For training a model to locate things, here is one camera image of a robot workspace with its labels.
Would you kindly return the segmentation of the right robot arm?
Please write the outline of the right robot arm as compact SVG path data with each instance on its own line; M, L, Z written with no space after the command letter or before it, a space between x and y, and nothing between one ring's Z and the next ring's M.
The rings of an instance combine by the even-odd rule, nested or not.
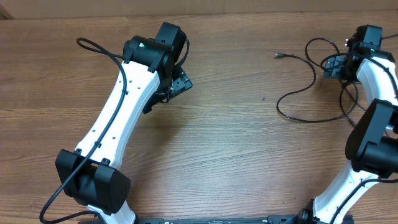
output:
M343 169L298 215L297 223L350 223L348 210L372 186L390 183L397 172L397 139L384 134L397 131L396 65L381 44L381 27L359 26L346 41L347 53L320 64L325 78L362 84L368 108L348 137Z

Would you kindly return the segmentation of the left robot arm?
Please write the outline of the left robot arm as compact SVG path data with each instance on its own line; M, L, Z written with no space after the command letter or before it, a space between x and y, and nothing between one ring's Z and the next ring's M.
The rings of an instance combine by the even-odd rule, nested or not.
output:
M157 103L191 89L193 83L182 68L189 40L179 26L163 22L155 38L134 36L115 55L85 38L77 44L109 56L119 68L114 88L101 113L74 151L62 149L55 161L60 192L86 206L83 215L98 217L99 223L137 223L127 196L131 181L119 170L126 144L141 114Z

